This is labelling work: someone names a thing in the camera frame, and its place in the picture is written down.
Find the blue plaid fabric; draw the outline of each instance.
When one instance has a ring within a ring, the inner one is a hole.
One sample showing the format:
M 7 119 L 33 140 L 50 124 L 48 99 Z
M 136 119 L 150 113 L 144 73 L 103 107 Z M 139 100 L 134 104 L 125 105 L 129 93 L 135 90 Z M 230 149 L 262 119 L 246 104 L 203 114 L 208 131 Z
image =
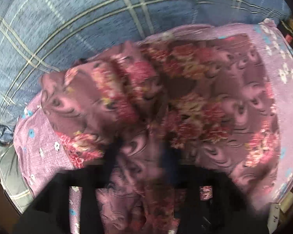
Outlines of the blue plaid fabric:
M 15 125 L 43 73 L 75 59 L 180 25 L 278 23 L 290 13 L 284 0 L 0 0 L 0 125 Z

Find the purple fabric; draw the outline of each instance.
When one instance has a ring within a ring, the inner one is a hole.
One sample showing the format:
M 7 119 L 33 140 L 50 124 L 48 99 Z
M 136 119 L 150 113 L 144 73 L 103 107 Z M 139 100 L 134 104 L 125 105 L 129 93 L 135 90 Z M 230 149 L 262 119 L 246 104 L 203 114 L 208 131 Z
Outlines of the purple fabric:
M 293 185 L 293 51 L 281 33 L 268 21 L 261 25 L 182 26 L 167 33 L 151 36 L 139 44 L 153 47 L 156 40 L 167 41 L 172 38 L 174 40 L 211 40 L 200 43 L 202 47 L 211 44 L 216 47 L 220 46 L 221 49 L 217 50 L 217 54 L 224 64 L 227 64 L 227 59 L 231 58 L 228 54 L 233 54 L 236 63 L 231 64 L 232 66 L 229 67 L 227 73 L 219 73 L 219 77 L 214 81 L 205 80 L 205 83 L 199 84 L 198 92 L 205 98 L 210 97 L 205 94 L 210 92 L 211 87 L 213 91 L 218 91 L 218 95 L 222 90 L 225 94 L 229 92 L 232 96 L 234 92 L 239 92 L 240 94 L 234 95 L 231 99 L 226 97 L 227 100 L 224 101 L 222 108 L 226 114 L 231 112 L 231 117 L 234 117 L 235 121 L 239 121 L 240 125 L 243 122 L 244 124 L 252 124 L 252 126 L 248 126 L 248 130 L 243 135 L 238 135 L 234 131 L 236 125 L 239 125 L 237 122 L 229 125 L 228 138 L 230 141 L 224 138 L 216 144 L 205 142 L 203 147 L 201 146 L 194 154 L 193 150 L 188 151 L 186 148 L 184 151 L 186 152 L 185 161 L 225 171 L 241 189 L 252 191 L 249 195 L 257 208 L 268 202 L 279 201 L 286 190 Z M 238 53 L 243 57 L 248 57 L 251 62 L 243 64 L 243 59 L 238 57 Z M 240 73 L 238 66 L 248 72 Z M 257 87 L 252 84 L 254 78 L 257 81 L 260 80 Z M 233 91 L 235 85 L 232 82 L 247 82 L 250 87 L 236 87 L 237 89 Z M 271 92 L 265 87 L 266 82 L 271 84 Z M 55 144 L 59 143 L 59 138 L 56 137 L 41 108 L 38 108 L 39 99 L 40 95 L 36 96 L 27 106 L 24 119 L 19 120 L 14 136 L 14 144 L 23 176 L 35 195 L 58 168 L 72 168 L 62 146 Z M 239 105 L 239 101 L 247 102 L 247 108 L 252 112 L 252 120 L 247 119 L 245 122 L 241 113 L 232 109 L 234 105 Z M 256 108 L 255 105 L 258 106 L 258 104 L 262 104 L 262 108 Z M 259 167 L 254 168 L 250 166 L 252 163 L 246 164 L 248 152 L 245 150 L 247 147 L 245 144 L 253 138 L 252 135 L 265 133 L 266 130 L 260 122 L 263 116 L 269 117 L 270 129 L 273 133 L 276 133 L 280 128 L 281 152 L 280 146 L 276 146 L 269 161 L 260 162 L 263 157 L 261 156 Z M 278 120 L 272 121 L 271 119 L 274 117 L 278 117 Z M 134 138 L 134 141 L 143 142 L 141 140 L 144 138 L 143 133 L 137 133 L 137 137 Z M 141 159 L 146 154 L 149 156 L 150 152 L 156 152 L 154 151 L 154 143 L 157 144 L 157 139 L 151 137 L 147 142 L 137 146 L 136 152 L 132 153 L 124 148 L 122 150 L 125 153 L 123 159 L 135 163 L 135 166 L 138 165 L 144 171 L 156 168 L 156 165 L 153 167 L 141 165 Z M 279 167 L 277 165 L 278 155 L 280 155 Z M 113 186 L 107 191 L 99 191 L 98 200 L 102 203 L 103 215 L 106 217 L 103 221 L 112 223 L 110 228 L 113 230 L 120 230 L 126 226 L 130 207 L 132 208 L 134 205 L 135 209 L 139 209 L 140 205 L 134 204 L 139 196 L 136 187 L 133 186 L 135 183 L 133 177 L 135 176 L 128 171 L 126 165 L 120 164 L 114 170 L 113 182 L 111 183 Z M 74 231 L 74 226 L 78 221 L 80 194 L 79 191 L 74 190 L 72 193 L 74 196 L 71 199 L 71 215 L 73 216 L 71 226 Z

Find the gray fabric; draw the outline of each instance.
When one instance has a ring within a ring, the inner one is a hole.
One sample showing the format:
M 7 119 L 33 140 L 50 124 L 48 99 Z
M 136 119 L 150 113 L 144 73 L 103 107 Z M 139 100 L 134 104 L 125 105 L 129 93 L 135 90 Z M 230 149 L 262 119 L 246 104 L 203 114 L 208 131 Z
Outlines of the gray fabric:
M 10 143 L 13 140 L 13 126 L 0 125 L 0 142 Z
M 284 0 L 0 0 L 0 124 L 15 125 L 40 75 L 77 58 L 180 25 L 289 14 Z
M 0 184 L 16 208 L 23 213 L 33 197 L 23 179 L 13 144 L 0 143 Z

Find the red label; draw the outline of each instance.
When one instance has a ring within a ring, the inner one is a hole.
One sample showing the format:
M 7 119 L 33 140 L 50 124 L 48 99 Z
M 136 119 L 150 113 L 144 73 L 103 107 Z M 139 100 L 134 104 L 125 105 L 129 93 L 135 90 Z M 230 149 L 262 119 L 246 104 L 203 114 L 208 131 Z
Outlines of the red label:
M 287 43 L 291 43 L 291 41 L 293 40 L 293 37 L 291 35 L 287 34 L 285 36 L 285 40 L 287 41 Z

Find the pink floral fabric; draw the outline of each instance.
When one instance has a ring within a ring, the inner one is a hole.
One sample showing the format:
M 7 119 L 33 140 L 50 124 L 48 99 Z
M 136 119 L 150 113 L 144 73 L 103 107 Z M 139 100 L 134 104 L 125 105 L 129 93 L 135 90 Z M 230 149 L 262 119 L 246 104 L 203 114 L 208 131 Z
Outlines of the pink floral fabric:
M 76 168 L 103 157 L 115 136 L 124 138 L 121 152 L 126 154 L 118 161 L 144 208 L 130 224 L 136 231 L 144 226 L 144 231 L 165 233 L 178 222 L 173 217 L 174 190 L 155 182 L 163 174 L 163 141 L 180 149 L 188 163 L 232 173 L 246 193 L 253 185 L 244 183 L 245 176 L 278 164 L 279 127 L 271 83 L 247 35 L 126 42 L 67 71 L 44 75 L 41 85 L 42 110 Z M 232 172 L 239 163 L 247 173 Z M 114 174 L 112 181 L 119 184 L 121 179 Z M 270 176 L 263 187 L 273 185 Z M 106 201 L 109 193 L 98 192 L 105 213 L 112 210 L 113 204 Z M 211 187 L 202 187 L 200 198 L 212 194 Z M 104 216 L 107 233 L 114 233 L 113 221 Z

